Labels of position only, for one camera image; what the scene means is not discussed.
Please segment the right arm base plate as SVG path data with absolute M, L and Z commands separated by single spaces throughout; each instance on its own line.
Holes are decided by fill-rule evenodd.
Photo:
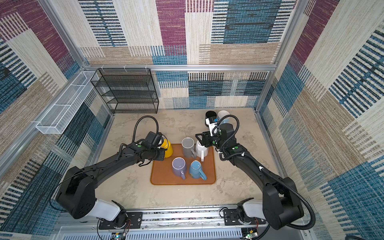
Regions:
M 223 208 L 220 210 L 220 216 L 224 219 L 226 226 L 268 224 L 266 220 L 247 216 L 245 211 L 240 209 Z

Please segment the yellow mug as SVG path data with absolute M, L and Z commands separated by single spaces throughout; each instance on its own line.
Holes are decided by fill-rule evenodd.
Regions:
M 173 148 L 171 142 L 167 138 L 163 138 L 160 149 L 164 152 L 164 158 L 169 158 L 173 155 Z

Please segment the light blue mug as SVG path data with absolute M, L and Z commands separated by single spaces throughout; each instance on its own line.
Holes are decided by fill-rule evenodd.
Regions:
M 230 113 L 228 111 L 225 111 L 225 110 L 219 111 L 218 112 L 218 121 L 220 121 L 221 119 L 223 119 L 227 115 L 230 115 Z M 229 122 L 229 118 L 225 118 L 221 123 L 224 124 L 224 123 L 228 123 L 228 122 Z

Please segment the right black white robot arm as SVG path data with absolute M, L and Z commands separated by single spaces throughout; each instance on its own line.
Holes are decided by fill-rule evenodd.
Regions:
M 195 134 L 198 142 L 205 147 L 219 149 L 222 161 L 246 173 L 262 190 L 262 211 L 265 219 L 275 230 L 284 226 L 304 230 L 305 226 L 295 225 L 294 221 L 304 216 L 302 206 L 305 200 L 297 191 L 296 184 L 290 178 L 281 178 L 263 166 L 251 153 L 237 142 L 235 137 L 239 127 L 232 124 L 220 124 L 216 133 L 209 131 Z

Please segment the black mug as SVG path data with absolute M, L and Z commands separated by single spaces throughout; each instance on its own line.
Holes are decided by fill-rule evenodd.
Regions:
M 209 118 L 217 119 L 217 113 L 215 111 L 207 111 L 205 113 L 205 118 L 206 119 L 209 119 Z

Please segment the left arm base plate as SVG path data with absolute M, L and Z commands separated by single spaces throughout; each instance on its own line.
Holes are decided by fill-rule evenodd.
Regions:
M 101 219 L 98 224 L 99 230 L 128 230 L 139 229 L 142 223 L 143 212 L 126 212 L 122 211 L 112 220 L 107 221 Z

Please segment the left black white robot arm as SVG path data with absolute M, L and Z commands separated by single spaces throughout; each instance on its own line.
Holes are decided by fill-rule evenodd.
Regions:
M 115 201 L 107 202 L 96 198 L 95 190 L 105 180 L 123 169 L 145 160 L 163 161 L 165 149 L 161 148 L 164 137 L 161 133 L 149 132 L 145 139 L 130 144 L 121 144 L 117 154 L 94 165 L 70 168 L 60 184 L 56 202 L 74 219 L 96 217 L 108 229 L 121 229 L 128 225 L 126 209 Z

